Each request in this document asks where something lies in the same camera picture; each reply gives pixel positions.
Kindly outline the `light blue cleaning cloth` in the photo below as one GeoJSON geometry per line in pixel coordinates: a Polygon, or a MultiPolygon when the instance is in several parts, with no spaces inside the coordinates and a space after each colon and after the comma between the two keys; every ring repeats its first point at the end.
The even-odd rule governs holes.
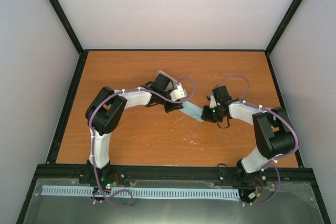
{"type": "Polygon", "coordinates": [[[199,122],[203,122],[201,116],[202,116],[202,112],[203,109],[200,108],[199,106],[191,103],[191,102],[184,102],[182,104],[183,108],[180,109],[180,111],[184,114],[186,114],[187,116],[199,121],[199,122]]]}

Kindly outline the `pink glasses case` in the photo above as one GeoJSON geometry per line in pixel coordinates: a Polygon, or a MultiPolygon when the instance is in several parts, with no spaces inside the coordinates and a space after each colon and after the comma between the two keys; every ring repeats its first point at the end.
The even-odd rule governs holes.
{"type": "Polygon", "coordinates": [[[162,75],[168,77],[173,82],[173,84],[172,84],[173,88],[176,88],[178,81],[176,79],[174,79],[172,76],[170,76],[169,74],[167,74],[166,72],[164,72],[162,70],[159,70],[157,72],[157,74],[162,74],[162,75]]]}

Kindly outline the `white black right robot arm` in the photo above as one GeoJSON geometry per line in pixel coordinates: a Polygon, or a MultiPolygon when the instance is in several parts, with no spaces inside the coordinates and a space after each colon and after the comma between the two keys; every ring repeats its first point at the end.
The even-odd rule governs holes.
{"type": "Polygon", "coordinates": [[[256,147],[237,162],[233,174],[237,182],[250,182],[270,164],[297,151],[299,140],[284,108],[270,109],[243,99],[232,99],[225,86],[214,88],[207,100],[209,105],[203,106],[202,120],[215,123],[221,129],[229,128],[232,119],[254,128],[256,147]]]}

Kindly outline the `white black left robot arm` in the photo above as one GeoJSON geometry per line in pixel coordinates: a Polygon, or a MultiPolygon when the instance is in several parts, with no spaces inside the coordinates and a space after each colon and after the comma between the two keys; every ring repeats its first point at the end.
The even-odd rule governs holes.
{"type": "Polygon", "coordinates": [[[108,180],[110,164],[109,146],[112,132],[117,128],[124,110],[135,106],[151,107],[163,105],[166,113],[181,109],[187,92],[182,84],[159,73],[134,89],[114,90],[103,87],[87,108],[85,117],[91,134],[89,162],[94,166],[91,178],[97,183],[108,180]]]}

